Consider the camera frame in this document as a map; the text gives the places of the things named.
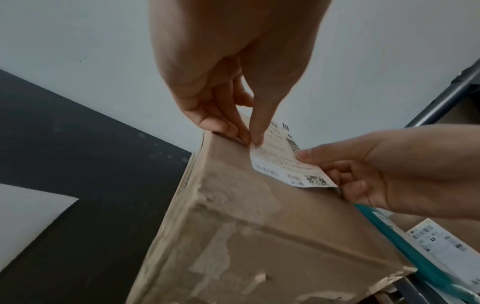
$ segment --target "white wall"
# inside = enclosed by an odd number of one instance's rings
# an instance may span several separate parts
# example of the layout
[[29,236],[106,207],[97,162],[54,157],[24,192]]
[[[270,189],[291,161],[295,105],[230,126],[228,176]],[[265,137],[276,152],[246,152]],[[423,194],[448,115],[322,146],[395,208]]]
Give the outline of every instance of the white wall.
[[0,184],[0,270],[76,200]]
[[[334,0],[277,118],[301,147],[404,126],[480,58],[478,0]],[[145,0],[2,0],[0,68],[195,150],[153,61]]]

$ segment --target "white paper with barcode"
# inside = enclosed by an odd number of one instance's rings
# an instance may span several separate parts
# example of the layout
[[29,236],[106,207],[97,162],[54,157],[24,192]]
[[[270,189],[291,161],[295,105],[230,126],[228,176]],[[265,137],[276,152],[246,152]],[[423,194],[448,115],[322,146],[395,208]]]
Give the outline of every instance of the white paper with barcode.
[[298,161],[298,149],[289,127],[271,122],[263,144],[250,146],[251,164],[256,171],[295,187],[337,187],[318,166]]
[[480,292],[480,254],[431,219],[408,234],[470,289]]

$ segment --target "dark painted wall section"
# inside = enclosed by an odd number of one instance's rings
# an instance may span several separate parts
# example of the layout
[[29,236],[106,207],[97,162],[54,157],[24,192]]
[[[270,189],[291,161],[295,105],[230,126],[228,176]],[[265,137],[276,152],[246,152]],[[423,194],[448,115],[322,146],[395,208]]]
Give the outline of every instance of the dark painted wall section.
[[79,198],[0,272],[0,302],[123,303],[189,157],[0,71],[0,183]]

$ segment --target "hand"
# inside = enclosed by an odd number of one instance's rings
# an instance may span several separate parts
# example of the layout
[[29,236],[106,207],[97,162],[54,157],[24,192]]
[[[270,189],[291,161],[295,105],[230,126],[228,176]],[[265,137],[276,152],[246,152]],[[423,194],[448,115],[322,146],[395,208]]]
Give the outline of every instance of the hand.
[[480,219],[480,126],[380,131],[297,152],[346,201],[431,217]]
[[[277,106],[309,63],[329,3],[150,0],[158,70],[198,126],[260,145]],[[250,132],[236,105],[253,107]]]

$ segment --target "wall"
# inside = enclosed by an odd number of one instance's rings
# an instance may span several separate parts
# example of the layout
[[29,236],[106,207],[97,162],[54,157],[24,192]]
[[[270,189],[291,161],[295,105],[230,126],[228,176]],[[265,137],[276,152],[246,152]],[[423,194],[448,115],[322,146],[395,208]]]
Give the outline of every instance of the wall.
[[[477,0],[333,0],[281,105],[301,147],[404,126],[480,57]],[[159,78],[146,1],[3,0],[0,69],[193,151]]]
[[0,270],[76,200],[0,184]]

